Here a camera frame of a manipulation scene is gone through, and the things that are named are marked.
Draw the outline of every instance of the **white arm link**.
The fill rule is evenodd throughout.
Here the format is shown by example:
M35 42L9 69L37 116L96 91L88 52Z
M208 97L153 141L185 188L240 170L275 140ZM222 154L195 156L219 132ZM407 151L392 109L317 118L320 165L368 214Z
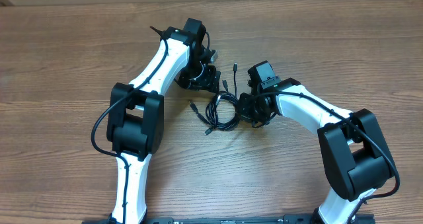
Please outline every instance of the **white arm link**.
M183 69L188 60L190 59L190 48L185 46L178 40L168 39L168 56L160 69L154 74L150 82L146 84L141 90L146 92L157 91L161 95L165 95L167 89L171 85L173 79ZM165 53L165 43L163 40L160 42L159 50L157 51L154 58L150 61L144 71L138 75L134 80L130 82L134 87L138 87L150 74L154 68L160 63ZM147 169L151 159L151 155L148 155L144 161L138 161L134 155L122 153L122 156L127 160L129 164L129 178L128 178L128 190L126 194L126 220L125 224L139 224L146 212L147 206L145 204L145 185L147 181ZM118 191L116 195L116 205L112 212L112 217L117 222L123 222L123 200L124 200L124 186L125 186L125 164L117 158L118 161Z
M372 188L350 202L338 196L331 188L325 201L319 207L319 215L325 224L346 224L358 202L362 198L372 195L375 191L376 189Z
M321 100L311 94L303 85L291 86L285 89L284 92L303 93L304 95L318 100L323 105L333 109L336 113L345 118L350 116L351 111L338 108ZM327 111L323 110L310 100L299 96L280 94L276 97L276 103L280 114L299 122L313 134L317 134L317 129L323 127L329 122L337 123L340 121L338 118L330 115Z

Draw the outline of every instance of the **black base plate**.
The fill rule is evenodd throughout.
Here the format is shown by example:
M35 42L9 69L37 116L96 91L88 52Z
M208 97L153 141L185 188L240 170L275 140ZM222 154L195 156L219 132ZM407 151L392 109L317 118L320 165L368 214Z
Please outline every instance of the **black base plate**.
M287 214L282 217L249 217L249 218L201 218L172 219L151 218L144 224L309 224L312 214ZM375 224L372 214L357 215L354 224Z

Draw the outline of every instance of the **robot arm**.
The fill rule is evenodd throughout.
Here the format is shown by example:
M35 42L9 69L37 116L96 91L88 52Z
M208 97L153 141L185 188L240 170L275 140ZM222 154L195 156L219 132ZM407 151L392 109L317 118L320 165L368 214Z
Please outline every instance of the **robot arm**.
M253 125L265 124L272 113L277 113L317 134L325 174L332 188L325 202L315 210L314 223L346 223L361 199L372 195L394 176L381 152L346 122L352 122L376 142L394 164L376 117L366 109L351 112L333 106L311 94L295 79L281 81L267 61L255 65L248 73L252 92L241 94L239 117ZM360 142L364 147L351 153L348 145Z
M110 105L114 108L108 117L107 139L112 150L120 154L116 158L118 190L113 212L97 224L139 224L145 218L147 169L163 136L163 97L175 77L180 73L178 84L184 89L219 90L220 72L208 65L217 53L202 45L206 28L200 21L188 19L182 30L169 27L160 33L159 50L144 71L129 85L116 83L112 89ZM122 98L125 102L117 104ZM144 110L142 118L126 113L134 108Z

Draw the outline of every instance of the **black cable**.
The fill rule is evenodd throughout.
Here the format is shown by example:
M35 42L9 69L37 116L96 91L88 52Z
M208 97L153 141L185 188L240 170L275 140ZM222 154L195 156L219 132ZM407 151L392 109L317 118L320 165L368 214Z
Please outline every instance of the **black cable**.
M197 106L190 102L190 106L192 110L197 114L197 117L203 121L205 124L209 125L210 128L207 129L204 133L206 135L210 134L214 129L219 129L222 131L231 131L235 129L239 124L239 117L237 115L234 115L234 117L229 120L228 122L219 122L219 115L217 114L217 106L219 105L219 102L227 101L230 102L235 108L238 105L238 98L237 98L237 82L236 82L236 76L237 73L237 64L235 63L233 65L233 83L235 87L235 95L230 93L227 88L227 82L223 82L223 86L225 87L225 91L220 91L217 93L211 100L211 102L206 106L206 117L202 116L197 109Z
M311 102L313 102L317 106L321 107L323 110L325 110L329 114L331 114L331 115L339 118L343 122L347 123L354 131L358 132L359 135L362 138L364 138L367 142L369 142L373 148L377 149L381 153L381 156L385 159L385 162L388 163L389 168L393 171L393 174L394 174L394 177L395 177L395 187L391 191L386 192L384 194L374 194L374 195L370 195L368 197L362 198L358 202L357 206L354 208L353 212L348 217L347 223L350 223L351 222L353 216L355 216L355 214L357 214L357 211L362 206L362 204L366 203L368 200L374 199L374 198L385 198L385 197L388 197L388 196L392 196L393 194L395 194L398 191L399 186L400 186L400 178L399 178L398 170L395 168L395 166L391 162L391 160L388 159L388 156L386 156L386 154L381 150L381 148L366 133L364 133L364 131L362 131L360 128L358 128L356 125L354 125L351 121L349 121L349 119L346 119L343 116L337 114L334 110L326 107L324 104L322 104L318 100L316 100L316 99L314 99L314 98L312 98L310 96L307 96L307 95L305 95L303 93L267 92L267 93L262 93L262 94L259 94L259 95L256 95L256 96L251 97L249 99L249 103L252 102L252 101L254 101L254 100L256 100L260 96L279 95L279 94L291 95L291 96L299 96L300 98L306 98L307 100L310 100Z
M206 56L207 56L207 54L208 54L208 50L209 50L209 48L210 48L210 34L209 34L209 32L206 32L206 34L207 34L207 49L206 49L206 50L204 50L203 54L199 56L199 58L198 58L198 59L199 59L200 61L201 61L201 60L203 60L204 58L206 58Z
M98 152L103 153L105 155L110 155L112 157L119 158L125 164L126 175L125 175L125 185L124 185L124 200L123 200L123 204L122 204L122 207L124 208L124 210L123 210L124 216L122 218L122 224L125 224L125 220L126 220L126 192L128 191L128 179L129 179L129 173L130 173L129 165L128 165L127 160L123 156L121 156L121 154L117 154L117 153L112 153L112 152L109 152L109 151L105 151L105 150L101 149L100 147L98 147L97 143L95 142L95 133L96 133L97 128L100 125L101 121L107 116L107 114L109 114L110 111L117 104L119 104L122 101L130 98L131 95L133 95L136 91L138 91L140 88L144 87L148 82L150 82L150 80L154 76L154 74L156 74L156 72L160 69L160 66L163 64L163 62L165 62L166 57L168 56L168 50L169 50L169 47L167 45L167 41L163 38L162 32L160 30L157 30L156 28L154 28L152 26L150 26L150 28L153 29L155 32L157 32L158 35L160 36L160 38L165 43L165 52L163 54L163 57L162 57L161 61L159 62L159 64L157 65L157 67L154 68L153 72L151 72L151 74L147 78L145 78L145 80L144 80L144 82L142 82L142 84L140 84L139 86L137 86L136 88L134 88L126 96L122 97L121 99L119 99L118 101L116 101L113 105L111 105L110 107L108 107L106 109L106 111L104 111L100 115L100 117L97 119L97 121L95 122L95 124L93 126L93 130L91 131L91 144L93 145L94 149L96 149Z

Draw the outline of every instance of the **wooden table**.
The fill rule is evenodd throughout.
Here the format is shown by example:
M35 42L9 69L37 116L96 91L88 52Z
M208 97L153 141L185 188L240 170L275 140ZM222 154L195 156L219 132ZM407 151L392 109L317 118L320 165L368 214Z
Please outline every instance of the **wooden table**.
M113 85L157 51L149 25L183 27L188 17L210 32L229 89L233 62L241 93L247 69L267 59L332 104L374 112L402 184L360 211L381 223L422 222L423 0L284 0L1 7L0 223L80 223L112 211L116 161L91 147L91 128ZM166 94L150 217L279 216L322 203L329 185L316 135L277 117L204 136L188 100L203 112L211 97L175 84ZM104 124L98 142L111 149Z

